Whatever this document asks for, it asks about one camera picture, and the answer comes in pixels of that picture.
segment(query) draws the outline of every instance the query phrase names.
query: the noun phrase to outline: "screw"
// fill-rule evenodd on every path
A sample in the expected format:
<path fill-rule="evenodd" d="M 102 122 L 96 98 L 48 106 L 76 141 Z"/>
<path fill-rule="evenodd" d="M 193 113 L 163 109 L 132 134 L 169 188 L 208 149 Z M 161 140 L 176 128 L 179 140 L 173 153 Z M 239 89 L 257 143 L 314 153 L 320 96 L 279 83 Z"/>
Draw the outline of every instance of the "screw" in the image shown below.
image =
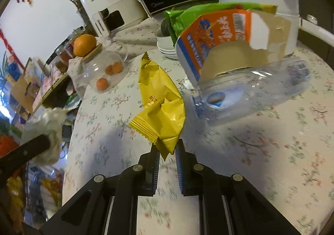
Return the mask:
<path fill-rule="evenodd" d="M 193 168 L 194 168 L 194 170 L 196 170 L 196 171 L 202 171 L 202 170 L 204 169 L 204 166 L 198 163 L 198 164 L 195 164 L 195 165 L 193 166 Z"/>
<path fill-rule="evenodd" d="M 136 165 L 133 166 L 132 169 L 133 169 L 133 171 L 138 172 L 138 171 L 141 171 L 143 169 L 143 167 L 140 164 L 136 164 Z"/>
<path fill-rule="evenodd" d="M 102 175 L 96 175 L 94 177 L 95 182 L 101 182 L 101 181 L 103 181 L 103 179 L 104 179 L 104 177 Z"/>
<path fill-rule="evenodd" d="M 234 179 L 235 181 L 241 181 L 241 180 L 243 180 L 243 176 L 240 175 L 240 174 L 234 174 L 234 175 L 233 175 L 233 179 Z"/>

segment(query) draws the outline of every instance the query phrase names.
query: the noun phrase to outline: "wooden lid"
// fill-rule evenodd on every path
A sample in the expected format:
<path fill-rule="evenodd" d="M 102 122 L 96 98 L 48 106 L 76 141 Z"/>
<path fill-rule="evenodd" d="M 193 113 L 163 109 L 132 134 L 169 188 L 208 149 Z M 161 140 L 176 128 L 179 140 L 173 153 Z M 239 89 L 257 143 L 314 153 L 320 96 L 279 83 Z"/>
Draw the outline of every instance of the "wooden lid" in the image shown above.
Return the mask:
<path fill-rule="evenodd" d="M 86 63 L 94 59 L 102 50 L 102 44 L 98 44 L 90 53 L 81 59 L 82 62 Z"/>

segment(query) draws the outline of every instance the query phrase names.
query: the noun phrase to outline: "plastic water bottle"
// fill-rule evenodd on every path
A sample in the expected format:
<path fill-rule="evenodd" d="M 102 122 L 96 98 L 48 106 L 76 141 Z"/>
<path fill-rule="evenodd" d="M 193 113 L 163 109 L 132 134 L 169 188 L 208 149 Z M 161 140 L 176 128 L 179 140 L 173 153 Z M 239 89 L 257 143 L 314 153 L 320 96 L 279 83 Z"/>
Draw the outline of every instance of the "plastic water bottle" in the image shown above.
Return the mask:
<path fill-rule="evenodd" d="M 310 71 L 298 57 L 259 68 L 233 70 L 198 85 L 196 113 L 208 124 L 225 123 L 287 101 L 309 86 Z"/>

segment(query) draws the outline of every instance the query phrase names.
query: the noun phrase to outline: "air fryer window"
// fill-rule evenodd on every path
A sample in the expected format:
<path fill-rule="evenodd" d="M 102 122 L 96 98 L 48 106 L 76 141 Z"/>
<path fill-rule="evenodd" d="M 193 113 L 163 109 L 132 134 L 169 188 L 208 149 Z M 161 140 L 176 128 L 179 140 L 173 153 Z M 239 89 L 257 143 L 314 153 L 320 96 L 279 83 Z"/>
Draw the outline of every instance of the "air fryer window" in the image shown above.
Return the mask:
<path fill-rule="evenodd" d="M 107 17 L 105 17 L 105 23 L 108 26 L 109 30 L 112 31 L 124 25 L 124 20 L 120 11 L 114 11 L 110 13 Z"/>
<path fill-rule="evenodd" d="M 109 10 L 108 8 L 105 8 L 103 11 L 100 11 L 102 14 L 103 18 L 107 18 L 109 16 Z"/>

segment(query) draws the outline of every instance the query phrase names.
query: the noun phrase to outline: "pot handle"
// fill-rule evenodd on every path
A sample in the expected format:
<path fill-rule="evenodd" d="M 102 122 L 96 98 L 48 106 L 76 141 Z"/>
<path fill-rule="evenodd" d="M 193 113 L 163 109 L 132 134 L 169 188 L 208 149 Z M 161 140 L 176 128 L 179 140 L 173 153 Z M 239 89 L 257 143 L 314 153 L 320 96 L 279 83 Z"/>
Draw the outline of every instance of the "pot handle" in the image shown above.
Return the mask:
<path fill-rule="evenodd" d="M 317 20 L 315 17 L 308 15 L 308 20 L 301 18 L 299 28 L 309 34 L 312 34 L 315 37 L 318 37 L 330 46 L 334 47 L 334 34 L 330 33 L 328 30 L 325 30 L 322 27 L 319 27 L 316 24 Z"/>

